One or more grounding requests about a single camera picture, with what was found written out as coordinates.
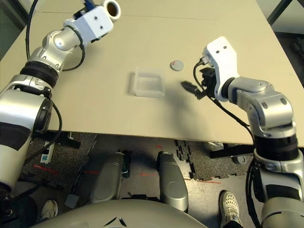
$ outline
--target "black object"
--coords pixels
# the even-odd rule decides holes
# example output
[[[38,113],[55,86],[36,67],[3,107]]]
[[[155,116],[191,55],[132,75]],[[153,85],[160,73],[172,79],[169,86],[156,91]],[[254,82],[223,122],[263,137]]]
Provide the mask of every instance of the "black object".
[[[281,0],[274,11],[272,11],[272,13],[267,18],[268,23],[270,25],[273,25],[273,23],[279,18],[279,16],[284,12],[284,10],[289,6],[291,2],[292,0]]]
[[[247,203],[247,209],[248,214],[251,217],[251,220],[256,228],[261,228],[261,224],[257,218],[257,213],[255,209],[255,205],[252,199],[251,194],[251,186],[252,186],[252,180],[253,180],[253,168],[257,166],[255,159],[253,159],[248,167],[247,175],[246,175],[246,184],[245,184],[245,194],[246,194],[246,203]]]
[[[203,81],[202,85],[206,87],[206,95],[208,97],[215,98],[214,96],[214,89],[217,84],[217,79],[215,75],[215,69],[211,67],[206,67],[200,70],[200,72],[203,74]]]
[[[43,133],[34,134],[33,137],[41,138],[46,141],[51,141],[52,139],[55,138],[56,134],[57,134],[57,132],[46,131]],[[79,149],[81,143],[76,140],[69,139],[68,135],[69,135],[69,132],[61,132],[59,134],[58,138],[55,140],[55,143],[58,143],[62,146],[68,146],[68,147],[72,147],[75,149]]]
[[[240,155],[250,155],[253,154],[253,145],[237,145],[234,147],[228,147],[226,143],[224,144],[224,149],[218,150],[210,153],[210,158],[225,158],[225,157],[238,157]]]
[[[52,115],[52,107],[53,103],[50,100],[45,99],[43,101],[38,111],[33,131],[42,132],[47,129]]]
[[[221,92],[223,98],[228,99],[228,89],[229,89],[229,85],[230,85],[230,83],[231,83],[234,79],[235,79],[235,77],[232,77],[232,78],[228,79],[228,80],[224,83],[224,85],[223,85],[223,87],[222,87],[222,92]]]
[[[75,34],[77,35],[78,39],[80,40],[79,47],[80,47],[80,49],[82,51],[82,54],[81,54],[81,60],[80,60],[80,62],[76,66],[74,66],[72,68],[68,68],[68,69],[63,69],[62,71],[75,70],[76,68],[78,68],[78,67],[80,67],[82,65],[82,63],[84,62],[85,57],[86,57],[86,50],[85,50],[85,46],[83,45],[83,40],[81,38],[81,35],[75,29],[73,29],[71,26],[67,26],[67,27],[69,27],[70,29],[72,29],[75,32]]]
[[[223,228],[243,228],[239,223],[236,221],[230,221],[226,225],[223,226]]]
[[[269,199],[274,197],[285,197],[300,200],[299,191],[292,187],[268,184],[266,185],[266,191]]]
[[[0,182],[0,204],[2,200],[4,200],[7,196],[9,196],[10,191],[11,191],[10,186]]]
[[[51,99],[52,98],[52,91],[49,87],[44,87],[43,90],[38,90],[32,87],[28,86],[22,86],[17,85],[15,88],[19,88],[21,91],[29,93],[29,94],[35,94],[35,95],[43,95],[44,97]]]
[[[123,173],[122,176],[124,178],[130,177],[130,164],[131,164],[131,154],[132,151],[123,151]]]
[[[58,73],[56,70],[47,64],[36,61],[27,62],[20,71],[20,74],[37,77],[48,83],[52,88],[55,87],[58,79]]]
[[[29,134],[29,128],[0,122],[0,145],[5,145],[18,151],[29,138]]]
[[[137,194],[137,195],[132,195],[129,198],[122,198],[122,200],[149,200],[149,201],[154,201],[154,202],[159,202],[160,200],[157,197],[148,197],[147,195],[144,194]]]
[[[1,203],[1,224],[6,227],[28,228],[36,223],[37,206],[31,197]]]
[[[255,136],[256,152],[263,158],[275,161],[290,161],[298,156],[296,135],[281,139],[268,139]]]
[[[203,91],[201,92],[197,86],[191,84],[191,82],[183,81],[181,82],[181,86],[187,90],[188,92],[194,94],[197,99],[202,99],[204,96],[206,96],[206,93]]]
[[[262,185],[261,172],[258,166],[254,166],[252,169],[252,180],[253,180],[253,192],[255,193],[255,197],[261,203],[265,203],[265,195]]]
[[[58,115],[58,119],[59,119],[59,128],[58,131],[55,135],[55,137],[47,144],[45,145],[43,148],[41,148],[39,151],[37,151],[36,153],[34,153],[33,155],[29,156],[25,161],[24,161],[24,165],[27,164],[30,160],[32,160],[33,158],[35,158],[36,156],[42,154],[48,147],[50,147],[50,145],[52,145],[54,142],[56,142],[56,140],[58,139],[58,137],[60,136],[61,133],[61,129],[62,129],[62,118],[61,118],[61,114],[59,112],[59,109],[57,108],[57,106],[54,104],[53,102],[53,107]]]
[[[29,13],[28,13],[28,23],[27,23],[27,30],[25,33],[25,49],[27,53],[27,59],[29,59],[30,53],[29,53],[29,29],[30,29],[30,24],[32,22],[33,14],[35,7],[37,5],[38,0],[34,0],[32,3],[32,6],[30,7]]]

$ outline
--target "sneaker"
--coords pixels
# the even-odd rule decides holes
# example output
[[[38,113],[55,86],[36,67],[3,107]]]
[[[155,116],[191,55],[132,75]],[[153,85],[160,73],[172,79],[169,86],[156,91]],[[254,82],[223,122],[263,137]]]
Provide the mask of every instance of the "sneaker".
[[[222,191],[219,198],[219,209],[222,215],[222,222],[220,227],[223,228],[224,225],[230,221],[236,221],[238,224],[242,225],[239,219],[239,207],[238,202],[234,194],[230,191]]]
[[[55,200],[49,199],[44,204],[41,211],[41,221],[52,219],[58,214],[58,204]]]

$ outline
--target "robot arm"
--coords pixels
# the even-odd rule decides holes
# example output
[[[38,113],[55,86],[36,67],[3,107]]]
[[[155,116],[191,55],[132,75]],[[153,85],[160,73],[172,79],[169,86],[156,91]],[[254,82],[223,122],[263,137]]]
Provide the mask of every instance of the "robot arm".
[[[77,46],[100,40],[120,15],[115,0],[105,0],[102,6],[86,0],[85,8],[66,20],[61,31],[47,34],[20,74],[0,93],[0,196],[14,188],[33,133],[48,128],[52,91],[67,55]]]
[[[224,37],[206,46],[201,61],[215,68],[214,96],[247,113],[256,148],[255,195],[265,202],[263,227],[301,227],[304,160],[297,148],[293,110],[287,97],[266,81],[240,77],[236,52]]]

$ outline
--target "clear plastic container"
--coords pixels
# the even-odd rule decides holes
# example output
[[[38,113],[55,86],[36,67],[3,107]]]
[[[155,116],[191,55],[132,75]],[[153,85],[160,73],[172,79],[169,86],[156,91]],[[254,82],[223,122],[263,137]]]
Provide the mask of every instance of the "clear plastic container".
[[[136,96],[155,98],[165,96],[163,71],[158,68],[137,67],[133,90]]]

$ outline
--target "gray floor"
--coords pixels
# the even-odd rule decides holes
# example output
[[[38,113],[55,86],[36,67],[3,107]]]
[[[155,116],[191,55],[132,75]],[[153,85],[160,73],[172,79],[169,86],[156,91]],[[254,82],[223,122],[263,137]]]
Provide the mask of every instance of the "gray floor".
[[[131,176],[123,179],[120,197],[130,194],[146,194],[148,197],[159,197],[159,175],[156,170],[156,158],[159,151],[174,154],[175,160],[184,176],[189,192],[189,214],[208,227],[217,228],[220,224],[219,194],[222,190],[232,191],[239,202],[240,217],[246,228],[253,228],[247,212],[245,199],[245,176],[230,176],[229,178],[213,178],[211,181],[195,181],[190,179],[190,167],[186,161],[180,161],[176,156],[174,140],[144,138],[131,136],[100,135],[94,149],[90,152],[90,161],[85,166],[86,171],[99,171],[104,157],[115,153],[118,149],[131,150]],[[90,189],[96,180],[96,174],[84,174],[75,194],[81,195],[79,204],[85,204],[89,199]],[[256,202],[257,214],[260,215],[263,204]]]

